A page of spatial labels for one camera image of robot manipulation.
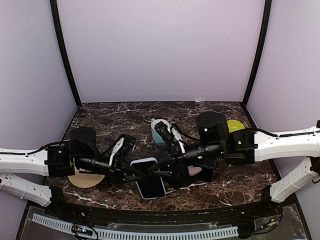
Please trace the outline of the black phone case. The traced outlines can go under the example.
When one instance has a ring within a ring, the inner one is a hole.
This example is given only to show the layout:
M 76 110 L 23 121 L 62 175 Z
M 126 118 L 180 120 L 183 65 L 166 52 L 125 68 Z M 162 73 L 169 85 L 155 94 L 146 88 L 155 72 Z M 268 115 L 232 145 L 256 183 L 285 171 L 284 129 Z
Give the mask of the black phone case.
M 183 188 L 189 188 L 189 187 L 194 187 L 196 186 L 196 183 L 193 182 L 188 182 L 188 181 L 173 181 L 170 186 L 174 189 L 174 190 L 179 190 L 179 189 L 183 189 Z

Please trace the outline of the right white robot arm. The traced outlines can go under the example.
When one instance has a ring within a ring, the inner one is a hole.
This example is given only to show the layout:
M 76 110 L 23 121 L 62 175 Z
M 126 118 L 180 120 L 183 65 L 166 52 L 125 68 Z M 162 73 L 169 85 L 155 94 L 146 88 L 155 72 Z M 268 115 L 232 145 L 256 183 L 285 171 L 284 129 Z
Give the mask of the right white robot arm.
M 291 194 L 320 176 L 320 127 L 288 132 L 245 128 L 230 132 L 226 116 L 207 111 L 195 120 L 199 137 L 184 145 L 176 124 L 158 122 L 154 129 L 166 143 L 168 155 L 148 169 L 148 174 L 166 178 L 174 189 L 194 181 L 210 182 L 218 158 L 227 164 L 251 165 L 279 158 L 303 157 L 303 161 L 281 180 L 262 190 L 255 213 L 266 217 Z

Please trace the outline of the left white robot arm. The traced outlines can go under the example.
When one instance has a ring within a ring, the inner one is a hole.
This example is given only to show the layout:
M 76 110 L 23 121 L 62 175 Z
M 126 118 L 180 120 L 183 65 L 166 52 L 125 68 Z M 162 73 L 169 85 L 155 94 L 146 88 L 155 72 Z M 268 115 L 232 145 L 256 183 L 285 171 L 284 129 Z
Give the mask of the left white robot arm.
M 50 207 L 60 218 L 71 213 L 63 190 L 39 185 L 18 177 L 34 174 L 43 177 L 71 177 L 91 188 L 107 179 L 110 184 L 144 180 L 147 174 L 130 166 L 125 157 L 136 139 L 122 134 L 104 152 L 96 146 L 96 131 L 79 127 L 69 132 L 67 141 L 48 143 L 37 150 L 0 150 L 0 188 L 42 207 Z

